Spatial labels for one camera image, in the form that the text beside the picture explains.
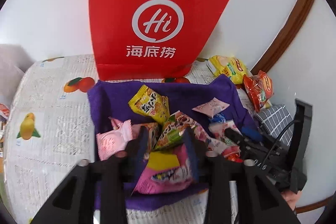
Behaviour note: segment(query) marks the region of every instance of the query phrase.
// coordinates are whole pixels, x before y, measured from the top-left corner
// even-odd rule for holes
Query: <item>hi logo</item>
[[[160,43],[175,37],[182,29],[181,8],[171,0],[149,0],[134,13],[132,28],[142,40]]]

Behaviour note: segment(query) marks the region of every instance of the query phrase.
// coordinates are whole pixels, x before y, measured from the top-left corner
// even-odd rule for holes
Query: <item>red snack package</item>
[[[239,158],[238,154],[232,154],[232,155],[228,156],[226,159],[234,161],[234,162],[238,162],[238,163],[242,163],[243,162],[243,160],[241,158]]]
[[[244,86],[251,102],[253,103],[256,112],[264,106],[266,101],[272,97],[273,84],[272,79],[263,71],[259,71],[258,75],[248,77],[244,75]]]

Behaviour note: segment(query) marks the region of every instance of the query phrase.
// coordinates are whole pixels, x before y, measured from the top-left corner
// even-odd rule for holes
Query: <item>green snack package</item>
[[[163,124],[162,134],[159,137],[154,151],[172,148],[182,142],[184,130],[188,126],[195,126],[196,121],[191,119],[181,111],[172,114],[169,119]]]

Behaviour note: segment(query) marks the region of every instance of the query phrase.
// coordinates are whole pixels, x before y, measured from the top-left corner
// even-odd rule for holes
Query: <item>white wall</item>
[[[88,0],[7,0],[0,44],[21,45],[33,60],[91,53]]]
[[[296,0],[230,0],[201,56],[236,55],[248,67],[278,34]],[[7,0],[0,44],[21,45],[33,60],[91,53],[88,0]]]
[[[336,190],[336,17],[325,0],[315,0],[292,44],[268,75],[275,88],[272,103],[295,113],[294,99],[313,105],[305,154],[308,181],[298,206],[331,196]]]
[[[324,208],[325,207],[321,207],[313,211],[298,214],[297,218],[300,220],[301,224],[315,224],[323,213]]]

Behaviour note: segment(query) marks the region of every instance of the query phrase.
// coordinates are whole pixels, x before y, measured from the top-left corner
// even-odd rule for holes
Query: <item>red paper bag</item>
[[[100,79],[185,76],[228,1],[89,0]]]

